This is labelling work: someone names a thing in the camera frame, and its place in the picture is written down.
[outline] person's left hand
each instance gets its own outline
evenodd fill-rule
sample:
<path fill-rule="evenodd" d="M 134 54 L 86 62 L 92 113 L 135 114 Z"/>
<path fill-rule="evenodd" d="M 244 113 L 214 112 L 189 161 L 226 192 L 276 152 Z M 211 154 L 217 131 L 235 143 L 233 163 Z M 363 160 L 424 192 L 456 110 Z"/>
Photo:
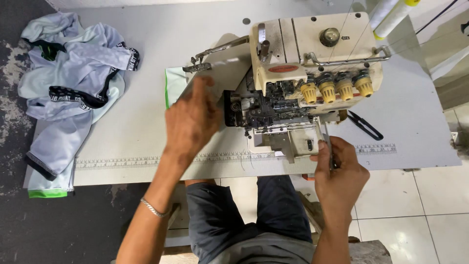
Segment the person's left hand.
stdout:
<path fill-rule="evenodd" d="M 221 111 L 205 86 L 213 86 L 211 77 L 195 77 L 192 92 L 166 110 L 167 141 L 164 153 L 177 156 L 181 166 L 189 166 L 197 153 L 218 131 Z"/>

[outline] green trim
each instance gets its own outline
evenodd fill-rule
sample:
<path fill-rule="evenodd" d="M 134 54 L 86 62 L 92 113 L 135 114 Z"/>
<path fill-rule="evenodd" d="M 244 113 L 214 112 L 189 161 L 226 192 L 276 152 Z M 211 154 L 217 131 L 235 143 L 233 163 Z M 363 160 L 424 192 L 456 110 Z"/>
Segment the green trim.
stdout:
<path fill-rule="evenodd" d="M 44 190 L 28 190 L 30 198 L 60 198 L 66 197 L 67 191 L 64 189 L 44 189 Z"/>
<path fill-rule="evenodd" d="M 169 100 L 168 100 L 168 76 L 166 75 L 166 69 L 165 69 L 165 99 L 166 99 L 166 109 L 169 108 Z"/>

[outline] ruler markings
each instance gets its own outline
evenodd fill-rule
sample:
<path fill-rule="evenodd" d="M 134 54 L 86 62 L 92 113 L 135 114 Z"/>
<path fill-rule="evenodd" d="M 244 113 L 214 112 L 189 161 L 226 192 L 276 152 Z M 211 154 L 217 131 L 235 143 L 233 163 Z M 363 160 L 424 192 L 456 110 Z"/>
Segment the ruler markings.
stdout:
<path fill-rule="evenodd" d="M 396 154 L 396 145 L 393 143 L 382 144 L 362 144 L 355 145 L 357 155 L 390 155 Z M 126 158 L 105 158 L 77 160 L 76 171 L 94 171 L 108 169 L 137 169 L 158 167 L 161 156 L 126 157 Z M 296 159 L 308 159 L 308 156 Z M 192 164 L 221 164 L 221 163 L 242 163 L 242 162 L 265 162 L 277 161 L 273 153 L 254 154 L 247 151 L 242 152 L 222 152 L 222 153 L 201 153 L 198 154 Z"/>

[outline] thread snips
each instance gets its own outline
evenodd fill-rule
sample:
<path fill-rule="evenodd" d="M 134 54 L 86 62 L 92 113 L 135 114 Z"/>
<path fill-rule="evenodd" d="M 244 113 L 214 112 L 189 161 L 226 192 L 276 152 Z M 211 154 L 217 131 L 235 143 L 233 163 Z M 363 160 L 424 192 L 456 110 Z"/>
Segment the thread snips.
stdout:
<path fill-rule="evenodd" d="M 370 137 L 374 138 L 375 140 L 382 140 L 384 138 L 383 134 L 381 134 L 378 130 L 376 130 L 374 127 L 372 127 L 370 125 L 370 123 L 368 123 L 365 119 L 359 117 L 356 113 L 350 111 L 350 114 L 351 115 L 348 115 L 348 118 L 356 125 L 358 126 L 361 130 L 365 131 L 365 133 L 367 133 L 368 135 L 370 135 Z M 371 131 L 369 131 L 368 129 L 366 129 L 366 127 L 364 127 L 362 124 L 360 124 L 360 122 L 363 123 L 363 125 L 367 126 L 369 129 L 371 129 L 371 131 L 373 131 L 375 134 L 373 134 Z"/>

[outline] dark shorts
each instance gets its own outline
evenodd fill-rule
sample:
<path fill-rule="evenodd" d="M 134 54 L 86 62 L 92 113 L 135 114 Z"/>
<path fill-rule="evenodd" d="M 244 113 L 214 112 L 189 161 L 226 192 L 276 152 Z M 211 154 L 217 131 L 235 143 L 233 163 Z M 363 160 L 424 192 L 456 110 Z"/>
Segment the dark shorts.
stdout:
<path fill-rule="evenodd" d="M 276 233 L 312 243 L 311 229 L 288 175 L 257 179 L 257 222 L 245 224 L 230 187 L 196 183 L 186 188 L 192 252 L 206 264 L 228 247 Z"/>

